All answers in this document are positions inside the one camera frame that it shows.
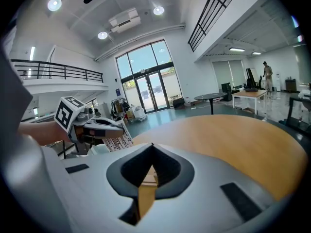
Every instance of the cart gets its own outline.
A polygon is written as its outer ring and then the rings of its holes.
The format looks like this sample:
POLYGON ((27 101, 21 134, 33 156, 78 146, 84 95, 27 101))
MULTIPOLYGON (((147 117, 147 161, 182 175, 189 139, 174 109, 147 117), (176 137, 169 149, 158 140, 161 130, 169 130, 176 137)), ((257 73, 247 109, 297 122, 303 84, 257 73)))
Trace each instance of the cart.
POLYGON ((144 109, 140 109, 138 111, 133 111, 134 119, 130 119, 130 122, 133 122, 134 120, 143 121, 144 119, 148 118, 148 115, 145 114, 144 109))

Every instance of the round black table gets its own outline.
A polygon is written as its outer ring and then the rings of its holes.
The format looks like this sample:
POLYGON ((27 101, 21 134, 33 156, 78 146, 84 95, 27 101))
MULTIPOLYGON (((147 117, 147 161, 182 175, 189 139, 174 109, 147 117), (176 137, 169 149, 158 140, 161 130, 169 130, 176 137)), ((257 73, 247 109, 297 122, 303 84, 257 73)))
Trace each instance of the round black table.
POLYGON ((226 96, 226 92, 217 92, 217 93, 210 93, 210 94, 205 94, 205 95, 200 95, 195 97, 195 100, 209 100, 210 102, 210 110, 212 112, 212 115, 214 114, 213 111, 213 99, 221 98, 223 96, 226 96))

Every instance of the fluorescent light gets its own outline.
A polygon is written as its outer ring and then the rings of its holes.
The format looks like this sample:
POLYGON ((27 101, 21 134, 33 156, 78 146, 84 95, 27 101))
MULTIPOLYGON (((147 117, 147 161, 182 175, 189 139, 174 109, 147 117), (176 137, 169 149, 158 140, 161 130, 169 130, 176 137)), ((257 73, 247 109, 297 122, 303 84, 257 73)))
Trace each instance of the fluorescent light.
POLYGON ((101 40, 104 40, 108 37, 108 34, 106 32, 100 32, 97 37, 101 40))
POLYGON ((245 49, 236 49, 236 48, 230 48, 230 51, 238 51, 238 52, 244 52, 245 49))
POLYGON ((162 6, 158 6, 156 8, 154 8, 154 14, 155 15, 161 15, 164 13, 164 8, 162 6))
POLYGON ((29 58, 29 60, 33 60, 33 58, 34 58, 34 53, 35 53, 35 47, 31 47, 31 50, 30 50, 30 58, 29 58))
POLYGON ((297 48, 297 47, 304 46, 304 45, 306 44, 299 44, 299 45, 293 46, 293 48, 297 48))
POLYGON ((59 10, 61 6, 62 6, 61 0, 50 0, 48 2, 48 9, 51 11, 59 10))
POLYGON ((293 23, 294 23, 294 27, 298 28, 299 27, 299 23, 297 22, 296 18, 292 16, 292 20, 293 20, 293 23))

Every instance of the white table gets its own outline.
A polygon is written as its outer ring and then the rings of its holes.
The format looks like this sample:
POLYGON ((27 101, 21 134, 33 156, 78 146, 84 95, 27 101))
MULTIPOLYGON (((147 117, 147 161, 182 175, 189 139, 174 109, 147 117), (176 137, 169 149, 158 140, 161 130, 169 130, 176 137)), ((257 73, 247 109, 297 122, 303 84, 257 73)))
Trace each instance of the white table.
POLYGON ((239 98, 247 98, 247 99, 254 99, 255 100, 255 114, 258 114, 258 110, 257 110, 257 99, 265 96, 265 110, 267 112, 267 94, 268 92, 265 90, 259 90, 258 92, 246 92, 246 91, 240 91, 237 93, 232 94, 232 101, 233 101, 233 108, 235 108, 235 103, 234 103, 234 98, 235 97, 239 97, 239 98))

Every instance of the black metal railing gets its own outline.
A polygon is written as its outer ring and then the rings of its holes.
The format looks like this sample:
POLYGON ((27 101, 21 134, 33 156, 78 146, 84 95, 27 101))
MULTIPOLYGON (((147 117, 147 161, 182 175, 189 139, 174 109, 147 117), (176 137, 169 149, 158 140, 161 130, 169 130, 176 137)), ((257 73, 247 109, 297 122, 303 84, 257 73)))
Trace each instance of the black metal railing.
POLYGON ((194 52, 232 0, 207 0, 188 41, 194 52))
POLYGON ((103 83, 103 74, 79 67, 44 61, 11 60, 18 74, 25 80, 29 79, 83 79, 103 83))

